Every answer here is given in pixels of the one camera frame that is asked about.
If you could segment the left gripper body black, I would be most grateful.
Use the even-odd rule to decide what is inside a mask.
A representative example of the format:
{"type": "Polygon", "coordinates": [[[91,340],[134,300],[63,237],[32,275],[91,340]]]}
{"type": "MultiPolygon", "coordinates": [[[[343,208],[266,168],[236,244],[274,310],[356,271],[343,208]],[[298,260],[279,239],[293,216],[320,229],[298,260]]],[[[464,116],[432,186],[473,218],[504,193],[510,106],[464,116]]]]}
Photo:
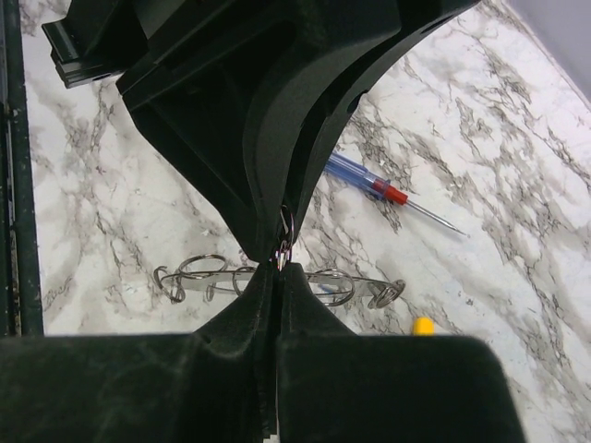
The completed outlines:
{"type": "Polygon", "coordinates": [[[45,23],[66,88],[121,74],[142,57],[160,61],[235,9],[236,1],[73,1],[45,23]]]}

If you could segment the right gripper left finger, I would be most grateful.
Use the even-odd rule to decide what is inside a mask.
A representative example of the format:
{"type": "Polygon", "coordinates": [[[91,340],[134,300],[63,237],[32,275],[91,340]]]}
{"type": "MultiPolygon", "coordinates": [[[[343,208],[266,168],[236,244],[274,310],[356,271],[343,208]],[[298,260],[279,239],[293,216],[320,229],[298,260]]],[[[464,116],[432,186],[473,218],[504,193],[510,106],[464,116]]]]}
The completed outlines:
{"type": "Polygon", "coordinates": [[[277,270],[192,333],[1,341],[5,442],[261,442],[277,430],[277,270]]]}

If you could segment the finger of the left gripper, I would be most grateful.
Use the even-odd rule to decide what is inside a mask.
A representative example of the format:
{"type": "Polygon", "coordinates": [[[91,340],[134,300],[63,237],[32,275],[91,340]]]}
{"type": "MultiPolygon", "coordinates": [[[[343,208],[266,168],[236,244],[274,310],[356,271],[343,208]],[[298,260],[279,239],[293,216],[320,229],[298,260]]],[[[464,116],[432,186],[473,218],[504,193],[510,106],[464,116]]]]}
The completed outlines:
{"type": "Polygon", "coordinates": [[[258,227],[275,233],[281,207],[303,221],[311,194],[362,95],[400,58],[472,1],[282,1],[290,33],[255,89],[244,166],[258,227]]]}
{"type": "Polygon", "coordinates": [[[264,233],[244,166],[247,111],[290,33],[273,12],[282,1],[235,9],[160,61],[142,57],[118,88],[143,137],[221,214],[247,256],[268,260],[279,227],[264,233]]]}

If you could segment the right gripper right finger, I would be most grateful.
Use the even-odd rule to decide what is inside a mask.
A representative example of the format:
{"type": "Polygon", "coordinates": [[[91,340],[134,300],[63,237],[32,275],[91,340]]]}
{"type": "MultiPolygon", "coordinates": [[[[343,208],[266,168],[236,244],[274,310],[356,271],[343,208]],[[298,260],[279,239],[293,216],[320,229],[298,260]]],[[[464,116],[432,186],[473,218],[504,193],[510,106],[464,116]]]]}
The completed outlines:
{"type": "Polygon", "coordinates": [[[283,442],[522,442],[494,352],[469,336],[357,335],[286,266],[277,341],[283,442]]]}

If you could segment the round metal keyring disc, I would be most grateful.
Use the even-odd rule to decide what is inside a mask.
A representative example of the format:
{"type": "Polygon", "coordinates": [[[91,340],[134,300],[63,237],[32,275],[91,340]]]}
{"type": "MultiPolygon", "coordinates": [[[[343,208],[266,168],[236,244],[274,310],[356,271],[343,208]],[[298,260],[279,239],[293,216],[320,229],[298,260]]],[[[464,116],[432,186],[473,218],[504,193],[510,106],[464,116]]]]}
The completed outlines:
{"type": "MultiPolygon", "coordinates": [[[[295,219],[291,211],[282,206],[278,245],[269,260],[271,282],[277,289],[284,284],[281,278],[292,264],[295,242],[295,219]]],[[[218,293],[235,293],[240,296],[254,277],[255,266],[231,268],[226,257],[219,254],[204,254],[182,261],[175,270],[165,266],[156,268],[152,274],[155,285],[171,303],[180,304],[188,292],[198,292],[210,301],[218,293]]],[[[321,269],[304,274],[305,287],[327,307],[346,305],[356,298],[368,300],[367,308],[381,309],[396,301],[404,292],[406,282],[378,281],[354,277],[341,269],[321,269]]]]}

